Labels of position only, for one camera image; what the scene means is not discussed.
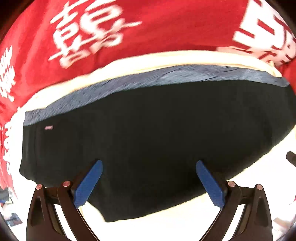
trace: screw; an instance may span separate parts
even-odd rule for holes
[[[40,190],[42,188],[42,184],[38,184],[37,186],[36,186],[36,189],[37,190]]]
[[[262,186],[262,185],[260,185],[260,184],[257,184],[257,186],[256,186],[256,187],[257,187],[257,189],[258,189],[258,190],[263,190],[263,186]]]
[[[65,182],[63,182],[63,186],[66,188],[66,187],[68,187],[68,186],[70,186],[71,185],[71,182],[70,181],[65,181]]]
[[[234,181],[229,181],[229,182],[228,182],[228,186],[230,186],[230,187],[232,187],[232,188],[235,187],[235,185],[236,185],[236,184],[235,184]]]

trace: gray denim fabric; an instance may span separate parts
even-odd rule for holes
[[[32,125],[51,116],[85,106],[119,91],[157,85],[222,80],[248,80],[280,87],[289,85],[285,78],[274,77],[265,71],[253,69],[216,65],[173,66],[102,81],[72,92],[50,104],[45,109],[26,112],[24,126]]]

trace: pink tag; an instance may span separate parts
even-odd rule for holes
[[[52,130],[54,128],[54,126],[46,126],[45,128],[44,128],[44,130]]]

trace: red fabric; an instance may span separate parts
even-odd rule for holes
[[[295,41],[291,42],[290,29],[264,0],[70,0],[68,5],[67,2],[35,0],[0,45],[0,54],[5,53],[1,61],[2,127],[18,107],[47,86],[91,73],[117,59],[155,52],[211,50],[256,56],[275,62],[296,88],[295,60],[280,67],[295,57]],[[67,9],[75,3],[79,4],[65,11],[65,16],[70,17],[55,19],[64,5]],[[75,35],[64,42],[54,41],[53,36],[67,27],[72,31],[61,37]],[[60,51],[59,43],[61,49],[71,45],[73,48],[55,58],[54,54]],[[65,60],[60,62],[79,51],[84,51],[84,58],[71,65]],[[0,186],[4,188],[12,186],[12,179],[7,173],[10,162],[5,153],[9,151],[7,130],[2,129]]]

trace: blue gripper pad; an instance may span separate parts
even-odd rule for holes
[[[102,172],[103,163],[98,160],[75,190],[74,205],[76,208],[83,206],[86,203],[96,183],[101,177]]]
[[[196,163],[196,173],[213,204],[219,208],[223,208],[225,204],[224,192],[202,161]]]

